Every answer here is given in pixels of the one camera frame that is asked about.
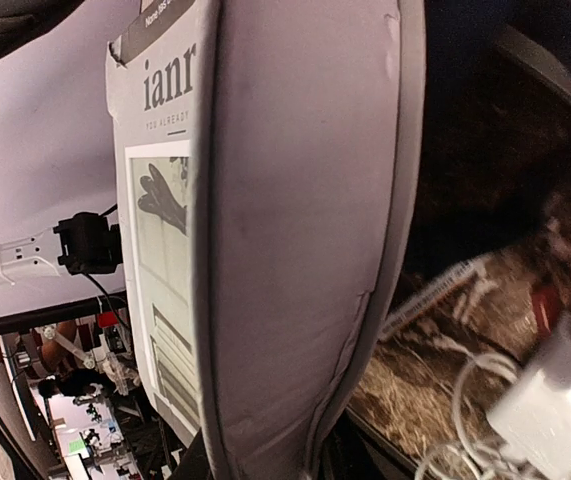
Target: white power adapter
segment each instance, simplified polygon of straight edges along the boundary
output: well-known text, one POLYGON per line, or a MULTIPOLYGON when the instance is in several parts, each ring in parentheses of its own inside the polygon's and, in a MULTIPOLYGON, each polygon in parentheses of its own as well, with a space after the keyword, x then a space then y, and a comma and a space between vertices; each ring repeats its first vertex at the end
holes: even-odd
POLYGON ((571 478, 571 314, 562 315, 487 420, 545 477, 571 478))

